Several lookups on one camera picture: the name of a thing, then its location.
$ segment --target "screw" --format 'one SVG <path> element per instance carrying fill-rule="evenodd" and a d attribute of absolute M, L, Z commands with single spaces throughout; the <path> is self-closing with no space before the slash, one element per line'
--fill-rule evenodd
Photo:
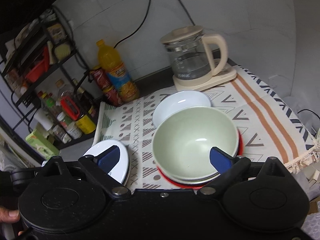
<path fill-rule="evenodd" d="M 200 189 L 200 192 L 203 195 L 212 195 L 212 194 L 216 193 L 216 189 L 213 187 L 203 187 Z"/>
<path fill-rule="evenodd" d="M 121 196 L 124 195 L 128 192 L 128 189 L 126 187 L 114 187 L 112 189 L 112 193 L 117 195 L 117 196 Z"/>
<path fill-rule="evenodd" d="M 160 197 L 167 197 L 169 196 L 169 193 L 166 193 L 166 192 L 161 192 L 160 193 Z"/>

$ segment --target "spice rack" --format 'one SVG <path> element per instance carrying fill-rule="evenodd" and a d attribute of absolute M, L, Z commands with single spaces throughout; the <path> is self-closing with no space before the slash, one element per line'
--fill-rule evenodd
<path fill-rule="evenodd" d="M 7 84 L 8 88 L 11 90 L 12 94 L 11 94 L 11 101 L 14 104 L 14 106 L 17 108 L 17 110 L 19 111 L 19 113 L 22 115 L 21 120 L 17 123 L 17 125 L 13 128 L 15 129 L 21 122 L 23 122 L 24 120 L 26 120 L 29 124 L 31 122 L 31 118 L 29 118 L 29 116 L 36 110 L 39 109 L 41 107 L 41 100 L 37 97 L 36 93 L 35 93 L 35 88 L 38 87 L 43 81 L 45 81 L 52 73 L 54 73 L 57 69 L 60 69 L 61 72 L 63 73 L 63 75 L 65 76 L 65 78 L 69 81 L 69 83 L 73 86 L 74 88 L 74 95 L 77 94 L 77 90 L 78 88 L 81 86 L 81 84 L 83 83 L 83 81 L 90 76 L 90 68 L 88 67 L 87 63 L 84 61 L 83 57 L 81 56 L 81 54 L 79 53 L 78 49 L 76 48 L 75 42 L 69 37 L 68 33 L 65 30 L 65 27 L 63 26 L 63 24 L 61 23 L 61 21 L 59 20 L 59 13 L 55 10 L 55 8 L 52 7 L 52 10 L 55 12 L 56 16 L 57 16 L 57 20 L 55 20 L 55 23 L 60 23 L 61 26 L 64 29 L 64 32 L 66 34 L 65 39 L 63 39 L 62 41 L 55 43 L 53 38 L 51 37 L 49 31 L 47 30 L 47 26 L 46 23 L 44 23 L 43 21 L 41 21 L 41 19 L 39 19 L 39 23 L 37 23 L 33 29 L 30 31 L 30 33 L 26 36 L 26 38 L 22 41 L 22 43 L 20 44 L 20 46 L 15 50 L 15 53 L 12 55 L 12 57 L 8 60 L 8 62 L 6 62 L 6 66 L 4 68 L 4 70 L 1 72 L 1 76 L 4 80 L 4 82 Z M 7 73 L 9 73 L 13 68 L 17 67 L 18 65 L 20 66 L 20 74 L 22 74 L 22 72 L 24 71 L 24 69 L 28 66 L 28 62 L 32 61 L 36 55 L 37 52 L 39 50 L 41 50 L 47 43 L 47 41 L 51 41 L 53 44 L 52 47 L 52 56 L 55 59 L 55 64 L 50 65 L 50 68 L 48 69 L 47 72 L 43 73 L 33 84 L 31 84 L 28 89 L 25 91 L 25 93 L 23 93 L 23 95 L 15 102 L 13 100 L 13 94 L 14 91 L 12 90 L 12 88 L 10 87 L 10 85 L 8 84 L 5 76 L 7 75 Z M 70 45 L 71 48 L 71 53 L 69 56 L 65 57 L 63 60 L 58 60 L 54 50 L 57 46 L 63 44 L 67 42 Z M 75 85 L 72 81 L 72 77 L 68 74 L 68 72 L 65 70 L 63 64 L 66 63 L 71 57 L 76 57 L 76 62 L 78 63 L 79 67 L 82 66 L 82 68 L 84 69 L 84 75 L 82 77 L 82 79 L 78 82 L 77 85 Z M 77 103 L 77 105 L 79 106 L 80 110 L 83 111 L 84 113 L 87 113 L 88 117 L 95 123 L 97 124 L 98 122 L 98 115 L 99 115 L 99 103 L 101 100 L 104 100 L 103 98 L 98 98 L 95 100 L 95 104 L 96 104 L 96 109 L 97 109 L 97 113 L 95 115 L 94 118 L 91 117 L 91 115 L 85 110 L 85 108 L 83 107 L 83 105 L 81 104 L 81 102 L 78 100 L 77 96 L 74 96 L 74 99 Z M 19 108 L 19 106 L 23 104 L 25 107 L 30 106 L 31 104 L 33 105 L 33 108 L 27 113 L 24 114 L 21 109 Z M 55 146 L 61 150 L 63 148 L 69 147 L 73 144 L 85 141 L 87 139 L 93 138 L 95 134 L 95 131 L 90 133 L 90 134 L 83 134 L 80 138 L 78 139 L 72 139 L 70 142 L 64 144 L 64 143 L 56 143 L 55 142 Z"/>

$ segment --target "kettle lid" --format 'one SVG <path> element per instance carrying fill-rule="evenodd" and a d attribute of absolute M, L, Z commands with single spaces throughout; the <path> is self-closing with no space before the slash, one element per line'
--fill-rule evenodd
<path fill-rule="evenodd" d="M 188 38 L 190 36 L 193 36 L 197 33 L 202 32 L 202 30 L 203 30 L 203 27 L 200 25 L 181 27 L 163 36 L 160 39 L 160 42 L 165 44 L 165 43 L 170 43 L 175 41 L 181 41 L 185 38 Z"/>

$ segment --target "finger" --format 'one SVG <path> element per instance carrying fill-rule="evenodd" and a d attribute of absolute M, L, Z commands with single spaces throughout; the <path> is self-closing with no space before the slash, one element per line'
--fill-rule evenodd
<path fill-rule="evenodd" d="M 19 210 L 10 210 L 0 206 L 0 223 L 15 223 L 20 219 Z"/>

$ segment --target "tablecloth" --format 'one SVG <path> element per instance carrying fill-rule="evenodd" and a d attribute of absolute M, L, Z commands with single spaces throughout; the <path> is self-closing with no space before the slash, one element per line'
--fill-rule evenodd
<path fill-rule="evenodd" d="M 237 77 L 204 91 L 213 107 L 225 112 L 238 127 L 243 155 L 255 162 L 278 157 L 293 173 L 316 162 L 319 146 L 294 112 L 258 76 L 235 66 Z M 156 128 L 152 114 L 175 87 L 158 90 L 121 107 L 101 103 L 93 144 L 106 139 L 123 142 L 129 152 L 131 171 L 126 186 L 131 190 L 178 188 L 158 172 L 152 156 L 152 137 Z"/>

